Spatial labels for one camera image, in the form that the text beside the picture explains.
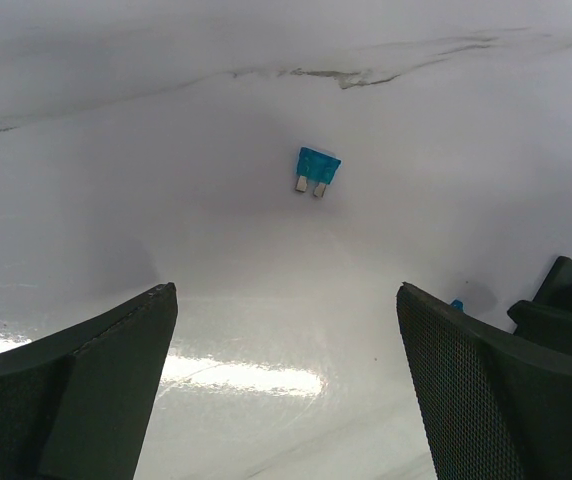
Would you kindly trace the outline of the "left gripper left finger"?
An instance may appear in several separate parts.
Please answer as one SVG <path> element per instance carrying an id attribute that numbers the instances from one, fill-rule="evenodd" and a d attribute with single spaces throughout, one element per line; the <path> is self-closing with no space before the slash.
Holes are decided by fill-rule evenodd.
<path id="1" fill-rule="evenodd" d="M 157 285 L 0 353 L 0 479 L 131 479 L 178 314 Z"/>

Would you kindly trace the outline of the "blue blade fuse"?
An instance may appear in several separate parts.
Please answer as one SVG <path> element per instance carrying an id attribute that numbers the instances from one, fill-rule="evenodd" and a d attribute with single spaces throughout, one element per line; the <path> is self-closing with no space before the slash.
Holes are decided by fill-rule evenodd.
<path id="1" fill-rule="evenodd" d="M 311 182 L 315 184 L 313 195 L 322 198 L 341 166 L 341 160 L 328 153 L 301 147 L 298 154 L 295 175 L 295 191 L 305 193 Z"/>

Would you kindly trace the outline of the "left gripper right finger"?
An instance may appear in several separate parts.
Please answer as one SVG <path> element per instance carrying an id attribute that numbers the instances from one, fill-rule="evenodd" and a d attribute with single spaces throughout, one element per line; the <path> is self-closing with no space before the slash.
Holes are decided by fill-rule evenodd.
<path id="1" fill-rule="evenodd" d="M 440 479 L 572 479 L 572 354 L 410 284 L 397 318 Z"/>

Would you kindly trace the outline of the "black fuse box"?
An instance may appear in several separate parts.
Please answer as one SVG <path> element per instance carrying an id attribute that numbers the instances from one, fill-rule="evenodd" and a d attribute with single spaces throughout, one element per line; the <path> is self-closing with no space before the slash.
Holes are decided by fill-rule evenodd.
<path id="1" fill-rule="evenodd" d="M 572 356 L 572 259 L 557 257 L 534 298 L 516 302 L 507 314 L 516 336 Z"/>

